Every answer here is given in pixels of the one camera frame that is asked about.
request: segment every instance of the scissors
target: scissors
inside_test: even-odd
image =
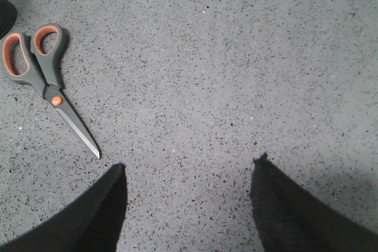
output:
[[[55,46],[47,53],[42,49],[43,38],[51,33],[57,34]],[[26,62],[27,70],[17,74],[12,66],[12,46],[19,41],[22,56]],[[100,150],[96,142],[80,120],[71,104],[62,92],[63,82],[58,70],[58,63],[66,50],[68,36],[58,25],[45,25],[30,38],[23,33],[14,33],[6,37],[2,58],[10,79],[17,84],[30,85],[46,99],[66,120],[75,133],[100,158]]]

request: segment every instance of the scissor handle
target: scissor handle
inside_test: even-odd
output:
[[[55,46],[47,53],[42,50],[42,39],[51,33],[57,34]],[[38,29],[31,39],[30,51],[34,53],[40,64],[46,82],[63,88],[63,83],[59,72],[59,61],[62,57],[68,43],[68,36],[63,29],[55,24],[45,25]]]
[[[22,56],[27,65],[27,70],[21,74],[17,74],[14,71],[11,58],[12,46],[17,41],[19,41]],[[2,48],[2,58],[5,68],[8,71],[8,75],[12,81],[22,85],[31,85],[41,96],[44,96],[46,82],[41,74],[38,64],[34,61],[29,52],[28,40],[24,34],[16,32],[6,37]]]

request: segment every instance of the finger hole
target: finger hole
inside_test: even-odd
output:
[[[43,54],[48,54],[56,45],[58,34],[51,32],[45,35],[41,40],[41,51]]]
[[[22,49],[19,41],[12,44],[10,58],[11,68],[15,75],[22,75],[28,71],[28,65],[25,62],[24,56],[22,55]]]

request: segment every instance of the speckled floor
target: speckled floor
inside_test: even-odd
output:
[[[378,231],[377,0],[10,0],[70,33],[65,94],[97,160],[0,72],[0,243],[127,165],[118,251],[263,251],[252,159]]]

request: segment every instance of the scissor blade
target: scissor blade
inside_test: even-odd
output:
[[[63,102],[60,105],[54,105],[52,101],[55,97],[61,97]],[[45,98],[53,105],[60,115],[63,116],[64,120],[71,126],[71,128],[76,132],[81,140],[84,141],[84,143],[97,156],[97,158],[100,158],[99,148],[63,93],[55,88],[47,87],[45,91]]]

